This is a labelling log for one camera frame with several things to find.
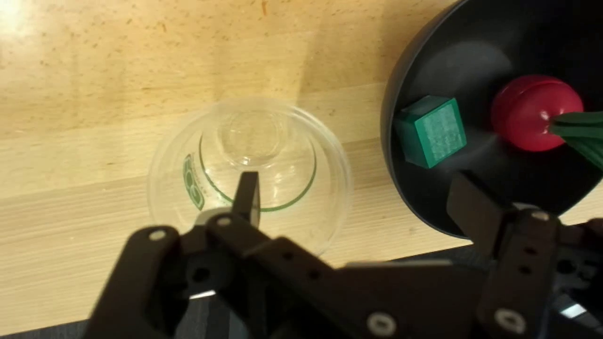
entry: green cube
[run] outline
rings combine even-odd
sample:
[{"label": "green cube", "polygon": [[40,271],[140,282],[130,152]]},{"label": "green cube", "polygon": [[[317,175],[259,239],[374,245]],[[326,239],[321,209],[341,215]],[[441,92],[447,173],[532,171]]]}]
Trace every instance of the green cube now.
[{"label": "green cube", "polygon": [[394,120],[406,160],[434,168],[468,145],[456,98],[426,96]]}]

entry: green label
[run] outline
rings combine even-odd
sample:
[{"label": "green label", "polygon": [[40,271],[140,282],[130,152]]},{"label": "green label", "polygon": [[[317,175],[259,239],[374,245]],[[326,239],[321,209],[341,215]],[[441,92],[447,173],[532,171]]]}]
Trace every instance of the green label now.
[{"label": "green label", "polygon": [[206,200],[200,190],[200,183],[194,173],[194,164],[193,164],[193,154],[187,154],[185,164],[183,164],[183,179],[185,179],[185,188],[189,192],[191,201],[196,205],[196,209],[204,209]]}]

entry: black plate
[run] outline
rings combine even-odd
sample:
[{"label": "black plate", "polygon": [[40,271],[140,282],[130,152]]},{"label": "black plate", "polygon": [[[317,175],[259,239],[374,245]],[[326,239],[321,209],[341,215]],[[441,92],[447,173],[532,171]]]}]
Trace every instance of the black plate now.
[{"label": "black plate", "polygon": [[[511,79],[556,75],[577,88],[586,109],[603,109],[602,0],[468,0],[417,38],[398,62],[383,111],[383,149],[407,205],[430,226],[462,235],[447,215],[451,179],[471,169],[509,201],[562,215],[602,173],[569,147],[522,152],[490,128],[490,102]],[[456,96],[468,147],[436,169],[404,160],[392,132],[396,113],[426,94]]]}]

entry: wooden table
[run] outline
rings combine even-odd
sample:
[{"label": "wooden table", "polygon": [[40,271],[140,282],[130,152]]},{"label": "wooden table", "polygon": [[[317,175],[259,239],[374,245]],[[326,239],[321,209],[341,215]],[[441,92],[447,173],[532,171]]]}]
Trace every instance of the wooden table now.
[{"label": "wooden table", "polygon": [[[0,335],[89,316],[125,239],[151,222],[157,145],[223,98],[285,98],[343,141],[355,211],[330,264],[464,245],[411,215],[379,145],[394,62],[451,4],[2,0]],[[602,201],[598,188],[566,218]]]}]

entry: red ball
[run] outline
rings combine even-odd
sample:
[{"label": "red ball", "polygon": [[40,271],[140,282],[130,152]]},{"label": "red ball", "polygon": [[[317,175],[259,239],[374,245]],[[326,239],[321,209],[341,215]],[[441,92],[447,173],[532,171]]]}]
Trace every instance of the red ball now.
[{"label": "red ball", "polygon": [[564,81],[547,75],[524,75],[511,81],[492,102],[494,130],[519,149],[551,151],[564,139],[549,132],[554,117],[583,113],[581,96]]}]

